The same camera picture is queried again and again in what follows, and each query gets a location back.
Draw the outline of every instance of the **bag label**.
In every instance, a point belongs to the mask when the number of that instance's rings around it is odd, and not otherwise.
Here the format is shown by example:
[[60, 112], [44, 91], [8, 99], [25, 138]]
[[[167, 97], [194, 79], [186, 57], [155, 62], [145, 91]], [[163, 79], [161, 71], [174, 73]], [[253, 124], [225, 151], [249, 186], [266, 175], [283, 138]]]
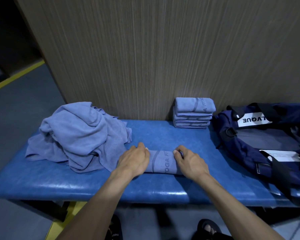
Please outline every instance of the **bag label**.
[[259, 150], [264, 151], [274, 157], [279, 162], [300, 162], [299, 154], [293, 151]]
[[238, 120], [238, 127], [252, 126], [252, 125], [265, 125], [270, 124], [262, 112], [245, 113], [244, 116]]

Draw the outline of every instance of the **yellow line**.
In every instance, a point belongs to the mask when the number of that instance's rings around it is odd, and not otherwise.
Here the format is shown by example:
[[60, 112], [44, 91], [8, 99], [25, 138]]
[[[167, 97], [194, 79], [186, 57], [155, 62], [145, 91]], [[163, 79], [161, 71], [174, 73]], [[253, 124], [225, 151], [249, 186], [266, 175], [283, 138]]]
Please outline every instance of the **yellow line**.
[[0, 82], [0, 88], [3, 88], [5, 85], [8, 85], [9, 83], [18, 79], [20, 76], [23, 76], [23, 75], [27, 74], [28, 72], [31, 72], [33, 69], [36, 69], [37, 67], [41, 66], [42, 64], [44, 64], [44, 60], [39, 61], [36, 64], [33, 64], [32, 66], [29, 66], [28, 68], [14, 74], [13, 76], [7, 78], [6, 80]]

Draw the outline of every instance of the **floor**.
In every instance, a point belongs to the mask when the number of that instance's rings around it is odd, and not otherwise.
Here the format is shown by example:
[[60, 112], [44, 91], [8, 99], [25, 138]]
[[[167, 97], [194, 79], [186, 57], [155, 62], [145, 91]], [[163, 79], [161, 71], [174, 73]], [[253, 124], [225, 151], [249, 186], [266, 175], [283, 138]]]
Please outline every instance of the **floor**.
[[[0, 89], [0, 170], [64, 101], [45, 65]], [[208, 218], [230, 234], [213, 206], [166, 209], [120, 206], [124, 239], [191, 239], [198, 221]], [[0, 240], [44, 240], [51, 221], [0, 200]], [[300, 240], [300, 219], [274, 226], [285, 239]]]

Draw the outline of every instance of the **folded towel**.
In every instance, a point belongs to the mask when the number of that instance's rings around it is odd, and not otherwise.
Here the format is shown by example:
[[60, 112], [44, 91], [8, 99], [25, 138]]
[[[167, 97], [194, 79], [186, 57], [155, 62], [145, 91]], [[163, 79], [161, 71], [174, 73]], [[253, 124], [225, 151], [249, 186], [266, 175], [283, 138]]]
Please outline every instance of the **folded towel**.
[[176, 97], [177, 116], [207, 116], [216, 111], [213, 100], [206, 97]]
[[146, 173], [169, 173], [169, 174], [182, 174], [176, 160], [174, 159], [173, 152], [168, 151], [151, 151], [150, 160]]
[[30, 161], [67, 162], [72, 170], [85, 173], [116, 168], [118, 159], [131, 142], [131, 129], [91, 102], [59, 107], [44, 119], [40, 134], [28, 140], [26, 158]]
[[178, 121], [173, 120], [173, 125], [176, 128], [195, 128], [195, 129], [206, 129], [210, 125], [210, 121], [201, 121], [194, 123], [178, 123]]
[[209, 121], [212, 120], [212, 116], [211, 115], [202, 115], [202, 116], [177, 116], [176, 115], [176, 107], [173, 106], [173, 118], [176, 121], [186, 121], [186, 122], [193, 122], [193, 121]]

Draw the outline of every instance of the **blue bench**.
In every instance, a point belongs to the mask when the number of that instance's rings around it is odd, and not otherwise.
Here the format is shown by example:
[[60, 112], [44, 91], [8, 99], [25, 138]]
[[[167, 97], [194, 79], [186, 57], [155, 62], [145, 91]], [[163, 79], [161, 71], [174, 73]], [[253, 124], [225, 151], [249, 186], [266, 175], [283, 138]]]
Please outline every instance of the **blue bench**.
[[[246, 206], [294, 207], [295, 205], [271, 184], [259, 180], [231, 160], [210, 129], [175, 128], [171, 121], [126, 120], [132, 128], [132, 143], [142, 141], [150, 150], [172, 151], [182, 144], [198, 153], [208, 164], [211, 175]], [[110, 175], [107, 170], [75, 173], [60, 163], [27, 161], [27, 144], [0, 172], [0, 198], [14, 202], [88, 201]], [[125, 189], [121, 202], [162, 204], [210, 204], [204, 191], [183, 176], [144, 173]]]

